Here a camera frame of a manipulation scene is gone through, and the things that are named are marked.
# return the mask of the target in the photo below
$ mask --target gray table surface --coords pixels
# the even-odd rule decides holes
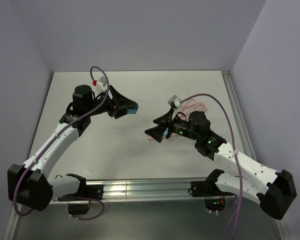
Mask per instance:
[[[76,221],[69,218],[66,204],[54,204],[19,219],[14,240],[221,240],[234,210],[209,215],[202,199],[116,202],[106,203],[97,219]],[[279,236],[275,221],[257,204],[244,200],[236,240]]]
[[[214,169],[231,169],[202,157],[194,142],[172,137],[162,143],[149,141],[144,131],[155,126],[153,120],[170,109],[168,100],[177,95],[185,99],[198,93],[215,96],[226,109],[236,140],[242,143],[220,71],[112,71],[110,84],[125,97],[136,101],[136,115],[117,120],[107,114],[93,116],[91,124],[61,156],[50,177],[77,174],[87,179],[147,179],[207,177]],[[100,72],[94,73],[99,79]],[[76,86],[91,85],[88,72],[56,72],[44,104],[31,153],[34,154],[54,132],[61,116],[72,101]],[[230,140],[226,118],[213,99],[197,97],[207,106],[211,128]]]

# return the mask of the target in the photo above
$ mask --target white wall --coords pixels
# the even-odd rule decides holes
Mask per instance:
[[[300,0],[267,0],[232,78],[259,160],[293,175],[297,198],[286,213],[300,239]]]
[[[51,71],[8,0],[0,0],[0,239],[11,202],[7,171],[29,154]]]
[[[55,72],[230,70],[266,0],[10,0]]]

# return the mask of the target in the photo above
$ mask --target cable tie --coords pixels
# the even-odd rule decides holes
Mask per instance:
[[[231,159],[233,159],[233,158],[235,157],[235,155],[238,154],[238,153],[239,153],[239,150],[235,149],[235,150],[233,151],[233,154],[232,154],[232,156],[231,156]]]
[[[59,132],[56,132],[56,133],[54,134],[54,136],[55,136],[57,139],[60,138]]]

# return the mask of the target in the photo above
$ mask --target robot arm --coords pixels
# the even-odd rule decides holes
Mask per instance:
[[[112,98],[108,95],[98,110],[69,126],[69,123],[86,115],[100,105],[105,97],[104,84],[105,79],[101,78],[96,86],[97,90],[101,89],[98,97],[94,97],[95,94],[90,86],[77,86],[72,95],[72,102],[67,107],[65,114],[61,117],[50,138],[22,165],[13,164],[9,168],[7,173],[8,197],[11,201],[14,200],[15,189],[26,170],[27,173],[20,182],[16,196],[16,202],[19,204],[42,211],[52,199],[64,195],[85,197],[87,186],[84,177],[67,174],[63,178],[52,181],[48,181],[48,177],[62,154],[89,126],[91,116],[108,113],[110,117],[118,119],[137,112],[138,104],[118,93],[110,85],[109,92]]]
[[[186,137],[196,141],[194,147],[204,157],[218,162],[238,172],[235,154],[242,171],[243,197],[258,203],[262,210],[275,219],[282,219],[286,211],[297,196],[292,175],[286,171],[278,172],[268,168],[242,152],[233,150],[232,145],[224,138],[210,129],[210,121],[203,111],[192,112],[188,120],[178,116],[180,99],[172,97],[168,103],[169,112],[153,120],[157,126],[147,129],[145,134],[161,143],[164,132],[167,130],[166,139],[172,134]],[[219,191],[239,194],[239,178],[215,169],[197,187],[192,186],[193,197],[203,197],[205,191]]]

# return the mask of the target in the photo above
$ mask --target white tabletop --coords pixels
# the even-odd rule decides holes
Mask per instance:
[[[165,114],[173,95],[181,99],[198,93],[215,96],[226,109],[235,134],[236,147],[242,143],[220,71],[114,71],[107,72],[110,84],[139,105],[136,115],[115,120],[106,113],[91,118],[82,136],[63,154],[50,178],[68,173],[87,179],[146,179],[206,177],[212,170],[228,168],[201,156],[194,142],[172,137],[158,143],[149,141],[144,131],[154,127],[153,119]],[[94,73],[95,79],[102,74]],[[31,154],[54,132],[59,119],[72,102],[78,85],[91,85],[88,72],[56,72],[46,98],[34,138]],[[226,118],[220,107],[208,97],[197,97],[207,106],[211,128],[231,140]]]

